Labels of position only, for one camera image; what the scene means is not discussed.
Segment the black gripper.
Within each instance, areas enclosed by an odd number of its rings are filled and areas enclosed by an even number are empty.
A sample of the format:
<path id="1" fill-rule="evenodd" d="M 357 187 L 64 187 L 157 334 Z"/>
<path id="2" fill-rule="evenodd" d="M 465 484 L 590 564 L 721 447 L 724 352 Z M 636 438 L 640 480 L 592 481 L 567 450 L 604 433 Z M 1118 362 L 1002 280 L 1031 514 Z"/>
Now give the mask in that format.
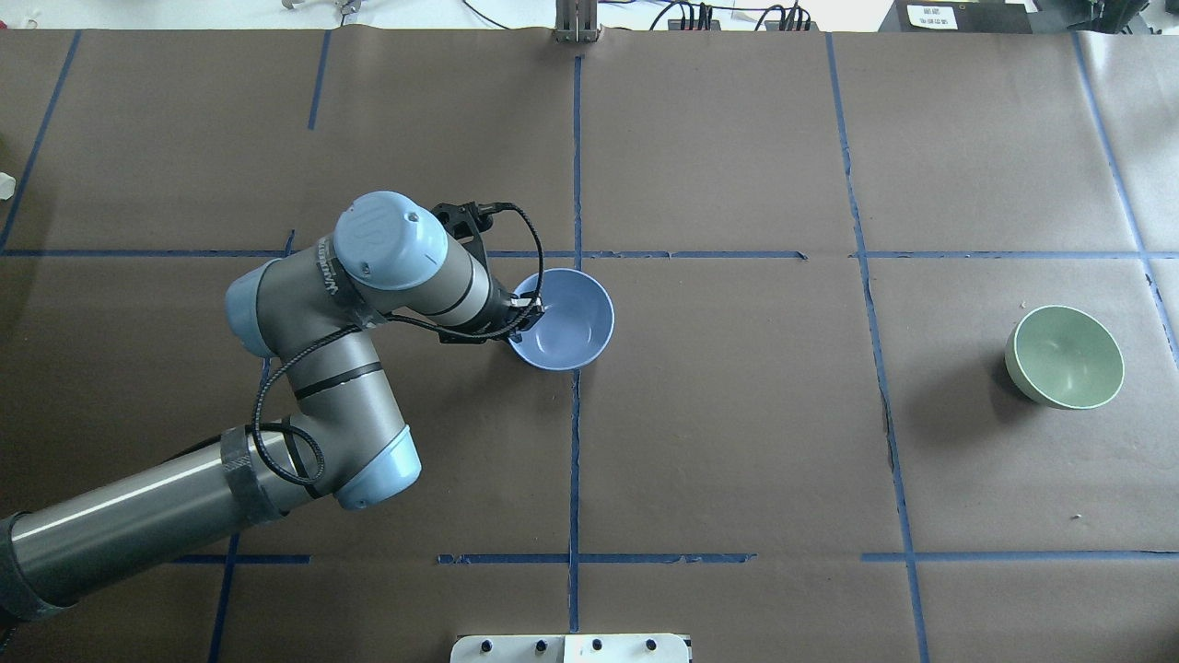
<path id="1" fill-rule="evenodd" d="M 477 301 L 480 309 L 474 319 L 460 324 L 439 323 L 439 342 L 444 344 L 483 344 L 488 341 L 508 341 L 514 332 L 527 332 L 546 311 L 544 295 L 525 293 L 522 297 L 498 282 L 488 265 L 485 232 L 494 224 L 494 215 L 518 214 L 531 231 L 538 255 L 538 275 L 544 276 L 544 245 L 534 224 L 522 206 L 514 203 L 466 204 L 439 203 L 432 214 L 452 238 L 456 239 L 472 257 L 473 284 L 465 298 L 466 303 Z"/>

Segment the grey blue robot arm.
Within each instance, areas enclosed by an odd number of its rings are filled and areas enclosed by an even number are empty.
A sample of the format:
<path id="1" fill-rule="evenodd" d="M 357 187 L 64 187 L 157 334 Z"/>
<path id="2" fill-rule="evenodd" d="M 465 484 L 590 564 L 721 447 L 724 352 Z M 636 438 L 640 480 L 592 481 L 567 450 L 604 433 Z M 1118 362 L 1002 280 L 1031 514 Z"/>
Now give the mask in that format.
<path id="1" fill-rule="evenodd" d="M 4 519 L 4 635 L 88 593 L 332 495 L 358 511 L 421 471 L 370 337 L 384 323 L 443 343 L 488 343 L 544 314 L 542 285 L 515 294 L 483 234 L 514 203 L 439 204 L 362 193 L 332 232 L 228 287 L 228 326 L 270 362 L 246 425 L 38 511 Z"/>

